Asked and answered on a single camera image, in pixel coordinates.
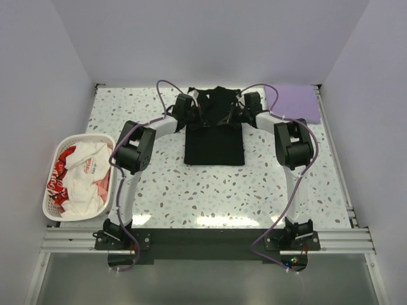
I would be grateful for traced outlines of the black t shirt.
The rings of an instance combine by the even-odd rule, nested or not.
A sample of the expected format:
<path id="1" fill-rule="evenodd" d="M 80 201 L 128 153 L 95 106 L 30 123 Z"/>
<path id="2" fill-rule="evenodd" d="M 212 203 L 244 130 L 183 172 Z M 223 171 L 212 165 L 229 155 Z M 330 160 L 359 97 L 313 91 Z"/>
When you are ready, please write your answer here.
<path id="1" fill-rule="evenodd" d="M 217 86 L 188 88 L 196 96 L 206 126 L 186 125 L 184 163 L 191 166 L 245 165 L 242 124 L 226 123 L 238 91 Z"/>

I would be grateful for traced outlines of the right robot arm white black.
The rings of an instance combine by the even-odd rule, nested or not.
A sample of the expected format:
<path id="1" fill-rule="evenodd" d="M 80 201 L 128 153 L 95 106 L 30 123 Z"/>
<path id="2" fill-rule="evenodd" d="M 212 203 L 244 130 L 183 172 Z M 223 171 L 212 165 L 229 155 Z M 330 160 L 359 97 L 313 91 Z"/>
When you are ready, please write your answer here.
<path id="1" fill-rule="evenodd" d="M 271 237 L 277 224 L 284 221 L 279 229 L 278 245 L 292 250 L 299 249 L 314 238 L 314 223 L 308 212 L 307 174 L 319 155 L 319 145 L 315 134 L 305 119 L 286 118 L 264 110 L 257 92 L 247 93 L 245 89 L 237 92 L 237 103 L 243 108 L 231 117 L 240 123 L 264 130 L 274 136 L 275 153 L 279 165 L 284 169 L 288 202 L 283 212 L 260 237 L 251 245 L 257 245 Z"/>

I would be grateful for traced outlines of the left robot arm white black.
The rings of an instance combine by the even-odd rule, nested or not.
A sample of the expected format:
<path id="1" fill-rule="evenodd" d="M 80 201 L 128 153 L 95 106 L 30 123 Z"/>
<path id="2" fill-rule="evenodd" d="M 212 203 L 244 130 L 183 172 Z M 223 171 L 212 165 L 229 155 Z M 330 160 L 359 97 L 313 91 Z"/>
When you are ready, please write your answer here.
<path id="1" fill-rule="evenodd" d="M 142 250 L 132 228 L 132 205 L 141 173 L 148 167 L 156 139 L 182 130 L 189 121 L 202 122 L 198 104 L 198 91 L 181 93 L 172 111 L 148 123 L 127 121 L 109 163 L 120 173 L 115 200 L 102 232 L 109 237 L 108 245 L 117 249 L 131 249 L 136 254 Z"/>

